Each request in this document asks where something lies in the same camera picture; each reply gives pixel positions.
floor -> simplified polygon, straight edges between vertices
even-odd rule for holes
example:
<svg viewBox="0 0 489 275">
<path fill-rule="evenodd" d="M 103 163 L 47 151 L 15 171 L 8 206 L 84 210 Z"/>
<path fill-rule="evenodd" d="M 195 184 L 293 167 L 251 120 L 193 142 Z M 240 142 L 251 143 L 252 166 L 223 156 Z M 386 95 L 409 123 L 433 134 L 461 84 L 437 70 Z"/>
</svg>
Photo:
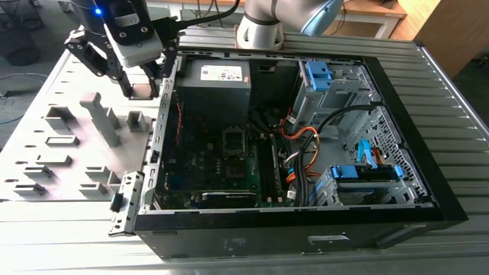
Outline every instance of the floor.
<svg viewBox="0 0 489 275">
<path fill-rule="evenodd" d="M 72 13 L 63 13 L 59 3 L 55 1 L 41 1 L 39 13 L 45 26 L 32 32 L 32 36 L 41 51 L 41 59 L 33 65 L 15 67 L 9 66 L 0 57 L 0 78 L 12 73 L 40 73 L 48 75 L 63 54 L 63 43 L 68 33 L 79 26 L 76 17 Z M 169 12 L 165 9 L 152 8 L 149 15 L 153 19 L 157 19 L 168 16 Z M 184 12 L 184 19 L 193 16 L 191 12 Z M 240 17 L 240 15 L 236 15 L 227 18 L 223 20 L 224 25 L 232 26 L 237 24 Z M 0 92 L 11 91 L 7 97 L 0 97 L 0 149 L 7 143 L 19 120 L 11 123 L 5 122 L 21 117 L 36 96 L 43 80 L 41 76 L 19 76 L 0 80 Z M 476 61 L 469 63 L 454 78 L 454 84 L 462 91 L 484 121 L 489 123 L 489 110 L 486 108 L 486 103 L 489 102 L 489 65 L 485 68 L 478 68 Z"/>
</svg>

metal bracket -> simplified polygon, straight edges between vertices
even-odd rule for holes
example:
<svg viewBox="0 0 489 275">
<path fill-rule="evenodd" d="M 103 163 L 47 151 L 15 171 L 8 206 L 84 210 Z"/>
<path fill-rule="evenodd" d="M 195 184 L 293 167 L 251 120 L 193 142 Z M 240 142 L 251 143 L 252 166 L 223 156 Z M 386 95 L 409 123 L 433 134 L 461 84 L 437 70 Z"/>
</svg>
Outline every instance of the metal bracket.
<svg viewBox="0 0 489 275">
<path fill-rule="evenodd" d="M 113 212 L 109 237 L 133 236 L 133 226 L 141 197 L 144 174 L 139 171 L 124 175 L 119 191 L 111 203 Z"/>
</svg>

blue plastic clip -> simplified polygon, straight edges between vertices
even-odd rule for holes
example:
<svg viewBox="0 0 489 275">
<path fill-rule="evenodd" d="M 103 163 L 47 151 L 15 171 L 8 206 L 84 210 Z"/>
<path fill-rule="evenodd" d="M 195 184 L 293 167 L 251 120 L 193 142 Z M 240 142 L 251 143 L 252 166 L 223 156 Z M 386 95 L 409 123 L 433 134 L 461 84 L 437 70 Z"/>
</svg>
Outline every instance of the blue plastic clip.
<svg viewBox="0 0 489 275">
<path fill-rule="evenodd" d="M 337 179 L 340 177 L 340 171 L 337 170 L 337 167 L 333 167 L 331 169 L 331 172 L 333 174 L 333 178 Z"/>
<path fill-rule="evenodd" d="M 361 163 L 363 157 L 367 157 L 367 162 L 372 165 L 373 169 L 377 169 L 377 163 L 373 161 L 371 144 L 367 139 L 361 139 L 359 142 L 359 162 Z"/>
<path fill-rule="evenodd" d="M 402 171 L 402 167 L 401 167 L 400 165 L 396 165 L 396 166 L 394 166 L 394 171 L 396 171 L 397 177 L 398 177 L 400 179 L 402 179 L 404 171 Z"/>
<path fill-rule="evenodd" d="M 315 92 L 325 92 L 329 90 L 332 79 L 332 71 L 328 70 L 327 62 L 308 61 L 308 75 L 313 82 Z"/>
</svg>

wire bundle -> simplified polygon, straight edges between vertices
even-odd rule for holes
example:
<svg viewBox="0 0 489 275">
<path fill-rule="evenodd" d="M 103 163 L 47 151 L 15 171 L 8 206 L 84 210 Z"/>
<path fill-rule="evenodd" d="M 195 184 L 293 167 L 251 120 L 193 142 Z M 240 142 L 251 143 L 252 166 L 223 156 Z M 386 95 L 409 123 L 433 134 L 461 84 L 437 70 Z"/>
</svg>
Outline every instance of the wire bundle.
<svg viewBox="0 0 489 275">
<path fill-rule="evenodd" d="M 295 157 L 295 162 L 293 162 L 293 171 L 295 171 L 295 176 L 291 178 L 295 178 L 297 181 L 297 192 L 296 192 L 296 200 L 295 200 L 295 206 L 307 206 L 308 204 L 308 196 L 309 196 L 309 184 L 308 184 L 308 167 L 311 166 L 311 164 L 308 166 L 304 166 L 304 154 L 307 152 L 308 146 L 311 144 L 311 142 L 313 142 L 313 138 L 319 138 L 319 134 L 321 133 L 321 131 L 324 130 L 324 128 L 332 124 L 332 122 L 340 118 L 347 112 L 351 111 L 372 111 L 375 110 L 376 106 L 375 105 L 353 105 L 345 108 L 341 108 L 336 111 L 333 111 L 333 113 L 331 113 L 328 115 L 328 117 L 321 121 L 319 127 L 316 128 L 316 132 L 315 135 L 309 135 L 308 139 L 305 140 L 305 143 L 303 144 L 303 146 L 299 148 L 299 153 L 297 156 Z"/>
<path fill-rule="evenodd" d="M 304 133 L 307 133 L 308 131 L 309 131 L 309 132 L 312 132 L 311 136 L 315 136 L 315 137 L 316 137 L 317 150 L 316 150 L 316 152 L 315 152 L 315 156 L 313 156 L 313 158 L 312 158 L 312 160 L 311 160 L 311 162 L 309 162 L 308 166 L 305 166 L 305 170 L 308 171 L 308 175 L 309 175 L 309 176 L 320 176 L 321 174 L 319 174 L 319 173 L 316 173 L 316 172 L 309 171 L 309 170 L 311 170 L 311 168 L 312 168 L 312 167 L 313 167 L 313 165 L 315 165 L 315 162 L 316 162 L 316 159 L 319 158 L 319 153 L 320 153 L 321 140 L 320 140 L 319 132 L 317 132 L 317 130 L 316 130 L 316 128 L 315 128 L 315 127 L 308 126 L 308 127 L 301 128 L 296 134 L 293 134 L 293 135 L 288 135 L 288 134 L 285 133 L 285 127 L 284 127 L 284 125 L 285 125 L 285 120 L 287 120 L 287 119 L 283 119 L 283 121 L 280 122 L 280 130 L 281 130 L 281 132 L 283 132 L 283 136 L 284 136 L 284 138 L 287 138 L 288 140 L 297 140 L 297 139 L 303 136 L 303 134 L 304 134 Z M 287 177 L 285 181 L 287 181 L 288 183 L 291 183 L 295 179 L 296 179 L 296 174 L 295 174 L 295 172 L 292 172 L 292 173 L 289 174 L 289 176 Z"/>
</svg>

wooden desk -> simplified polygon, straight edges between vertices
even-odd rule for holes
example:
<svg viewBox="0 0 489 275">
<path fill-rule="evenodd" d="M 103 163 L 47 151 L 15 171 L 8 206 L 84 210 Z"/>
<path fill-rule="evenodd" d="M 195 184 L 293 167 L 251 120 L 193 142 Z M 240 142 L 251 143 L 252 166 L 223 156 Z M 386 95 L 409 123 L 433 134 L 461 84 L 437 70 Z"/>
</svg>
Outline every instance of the wooden desk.
<svg viewBox="0 0 489 275">
<path fill-rule="evenodd" d="M 181 18 L 181 10 L 197 10 L 197 0 L 147 0 L 149 7 L 164 7 L 169 9 L 171 15 Z M 200 10 L 207 10 L 212 0 L 200 0 Z M 232 6 L 235 0 L 217 0 L 220 12 L 227 10 L 227 7 Z M 244 13 L 244 5 L 247 0 L 240 1 L 240 7 L 237 13 Z M 379 0 L 351 0 L 345 3 L 347 17 L 345 21 L 363 22 L 380 24 L 380 28 L 376 33 L 376 38 L 389 38 L 392 31 L 396 28 L 400 19 L 405 18 L 405 11 L 400 4 L 396 4 L 394 9 L 386 9 L 379 5 Z M 341 13 L 337 15 L 336 20 L 341 19 Z"/>
</svg>

